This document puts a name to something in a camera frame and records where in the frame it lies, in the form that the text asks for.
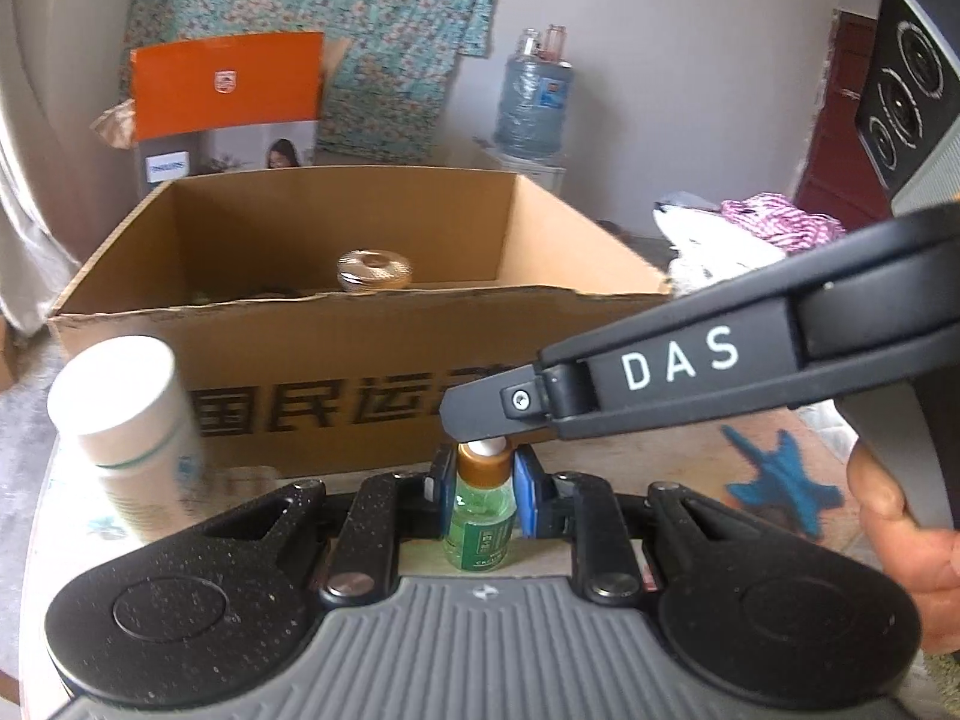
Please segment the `right hand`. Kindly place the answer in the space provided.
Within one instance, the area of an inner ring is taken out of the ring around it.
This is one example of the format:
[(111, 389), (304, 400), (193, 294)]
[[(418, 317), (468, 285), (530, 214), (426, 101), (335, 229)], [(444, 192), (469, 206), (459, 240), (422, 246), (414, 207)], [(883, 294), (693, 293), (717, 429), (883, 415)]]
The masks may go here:
[(957, 652), (958, 533), (919, 527), (898, 483), (862, 442), (848, 461), (848, 486), (878, 561), (918, 608), (921, 649), (929, 655)]

